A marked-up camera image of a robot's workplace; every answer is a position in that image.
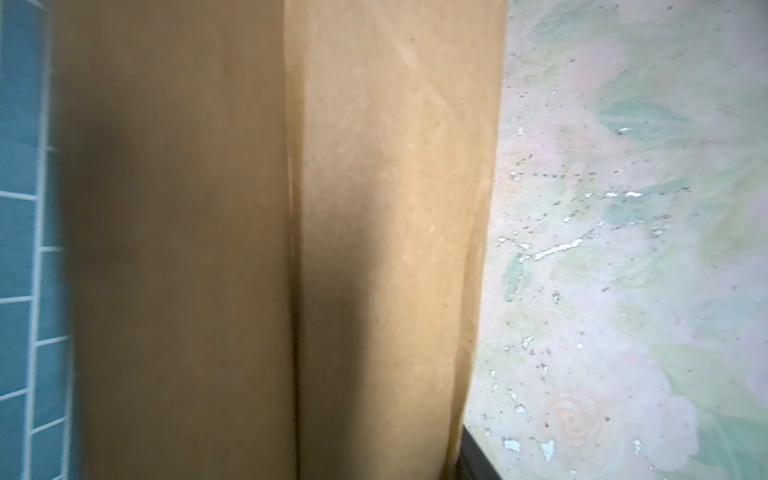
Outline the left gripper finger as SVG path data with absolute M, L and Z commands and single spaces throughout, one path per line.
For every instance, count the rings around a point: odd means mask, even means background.
M 456 478 L 458 480 L 501 480 L 498 471 L 466 426 L 462 430 Z

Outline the brown cardboard box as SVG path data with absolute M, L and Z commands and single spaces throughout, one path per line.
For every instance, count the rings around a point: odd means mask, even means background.
M 453 479 L 502 1 L 58 1 L 89 479 Z

